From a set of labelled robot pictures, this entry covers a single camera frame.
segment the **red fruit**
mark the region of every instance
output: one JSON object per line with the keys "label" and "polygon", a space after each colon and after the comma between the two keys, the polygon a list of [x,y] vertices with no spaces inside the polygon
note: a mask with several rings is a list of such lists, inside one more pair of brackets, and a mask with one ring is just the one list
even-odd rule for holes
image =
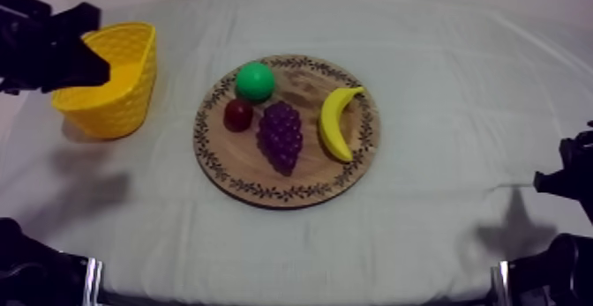
{"label": "red fruit", "polygon": [[231,100],[224,109],[224,125],[234,132],[249,129],[252,118],[253,107],[247,101]]}

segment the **decorative leaf border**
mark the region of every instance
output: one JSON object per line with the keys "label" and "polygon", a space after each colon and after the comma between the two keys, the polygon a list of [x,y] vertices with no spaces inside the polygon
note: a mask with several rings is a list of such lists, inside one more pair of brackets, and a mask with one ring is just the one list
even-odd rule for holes
{"label": "decorative leaf border", "polygon": [[[331,65],[312,60],[308,56],[270,56],[264,57],[259,62],[273,68],[296,69],[309,68],[324,76],[334,78],[346,84],[349,87],[361,86],[356,79],[353,79],[344,71],[340,71]],[[255,198],[276,198],[288,203],[292,198],[325,198],[327,193],[332,192],[333,188],[344,188],[350,182],[351,177],[362,166],[365,156],[376,144],[372,142],[374,130],[372,128],[373,115],[371,104],[364,94],[357,94],[355,100],[362,111],[361,125],[358,130],[358,139],[360,148],[353,151],[353,160],[342,166],[342,172],[334,177],[331,183],[316,183],[308,186],[292,186],[286,190],[278,190],[276,187],[265,187],[260,183],[246,182],[241,178],[231,176],[227,169],[220,163],[216,154],[208,149],[209,140],[207,133],[209,131],[207,118],[208,112],[212,110],[221,97],[230,91],[232,84],[236,80],[236,72],[221,79],[215,86],[210,97],[204,100],[202,108],[196,115],[196,122],[193,132],[194,143],[196,144],[196,157],[201,159],[203,165],[213,172],[213,178],[220,182],[229,181],[229,187],[233,190],[242,191],[253,195]]]}

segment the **green ball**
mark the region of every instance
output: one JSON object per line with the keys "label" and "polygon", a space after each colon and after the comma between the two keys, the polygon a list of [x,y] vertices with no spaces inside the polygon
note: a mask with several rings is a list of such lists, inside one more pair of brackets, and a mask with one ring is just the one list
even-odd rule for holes
{"label": "green ball", "polygon": [[274,91],[274,74],[266,65],[251,62],[236,75],[237,93],[249,101],[264,101]]}

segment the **toy fruit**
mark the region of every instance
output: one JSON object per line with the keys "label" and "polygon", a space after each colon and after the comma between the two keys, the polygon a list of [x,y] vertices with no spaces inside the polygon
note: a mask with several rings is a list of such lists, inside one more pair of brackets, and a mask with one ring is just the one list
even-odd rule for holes
{"label": "toy fruit", "polygon": [[249,129],[253,118],[253,107],[247,101],[234,99],[224,109],[224,125],[227,129],[240,132]]}
{"label": "toy fruit", "polygon": [[259,148],[274,168],[284,175],[290,175],[303,149],[298,111],[284,101],[269,106],[259,120],[257,137]]}
{"label": "toy fruit", "polygon": [[267,100],[274,91],[274,74],[259,62],[246,64],[236,75],[236,91],[248,101]]}
{"label": "toy fruit", "polygon": [[352,152],[340,131],[340,117],[354,95],[362,91],[364,91],[363,87],[338,88],[323,101],[319,117],[319,133],[327,150],[338,160],[352,161]]}

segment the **purple grapes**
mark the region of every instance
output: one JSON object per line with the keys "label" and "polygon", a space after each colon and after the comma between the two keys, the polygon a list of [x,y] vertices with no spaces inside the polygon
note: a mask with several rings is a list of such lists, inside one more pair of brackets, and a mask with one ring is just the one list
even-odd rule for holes
{"label": "purple grapes", "polygon": [[284,101],[264,109],[264,115],[259,120],[258,144],[277,171],[290,175],[303,149],[298,111]]}

